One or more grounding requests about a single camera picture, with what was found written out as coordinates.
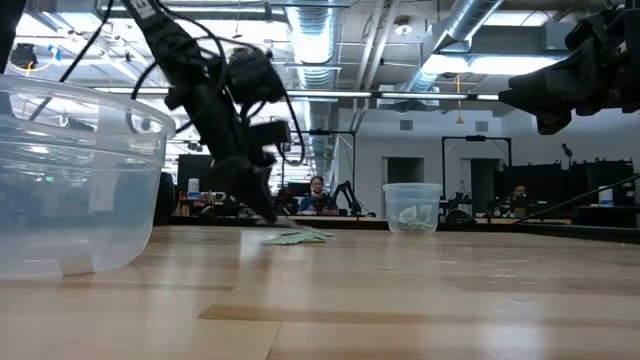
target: doorway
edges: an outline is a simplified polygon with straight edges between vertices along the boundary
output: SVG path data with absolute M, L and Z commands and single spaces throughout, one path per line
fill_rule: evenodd
M 490 212 L 489 203 L 494 201 L 496 195 L 501 195 L 495 194 L 496 170 L 500 170 L 498 159 L 471 159 L 471 202 L 474 216 Z
M 382 185 L 424 182 L 424 159 L 406 157 L 382 158 Z M 387 218 L 384 191 L 382 191 L 382 219 Z

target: clear plastic container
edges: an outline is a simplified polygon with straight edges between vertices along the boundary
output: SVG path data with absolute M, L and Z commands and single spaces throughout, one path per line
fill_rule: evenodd
M 171 117 L 125 96 L 0 76 L 0 278 L 136 258 L 174 134 Z
M 436 231 L 442 185 L 406 183 L 382 188 L 391 232 L 431 235 Z

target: small plastic container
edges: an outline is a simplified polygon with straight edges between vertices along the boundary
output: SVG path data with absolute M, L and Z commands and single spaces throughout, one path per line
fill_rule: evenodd
M 126 96 L 0 76 L 0 278 L 136 258 L 174 134 L 171 117 Z
M 436 231 L 442 185 L 386 184 L 382 189 L 391 232 L 432 235 Z

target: wooden tabletop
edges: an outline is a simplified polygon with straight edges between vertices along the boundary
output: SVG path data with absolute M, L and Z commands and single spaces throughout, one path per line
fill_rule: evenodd
M 640 359 L 640 247 L 162 227 L 131 266 L 0 281 L 2 360 Z

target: ceiling duct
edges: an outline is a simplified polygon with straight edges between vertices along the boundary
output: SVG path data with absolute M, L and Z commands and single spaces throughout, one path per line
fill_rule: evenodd
M 436 49 L 460 44 L 460 52 L 468 50 L 471 38 L 503 0 L 456 0 L 451 14 L 444 20 L 429 26 L 423 43 L 424 64 L 402 89 L 404 92 L 427 92 L 440 75 L 430 68 L 429 58 Z M 413 101 L 392 105 L 396 111 L 408 111 Z
M 335 63 L 338 42 L 338 11 L 338 9 L 329 7 L 286 8 L 286 14 L 291 24 L 291 45 L 296 62 L 310 65 Z M 297 68 L 297 72 L 300 87 L 305 90 L 336 88 L 335 68 L 302 66 Z M 309 101 L 305 107 L 308 130 L 337 129 L 337 103 Z M 316 173 L 325 176 L 331 169 L 335 135 L 310 136 L 309 143 L 315 158 Z

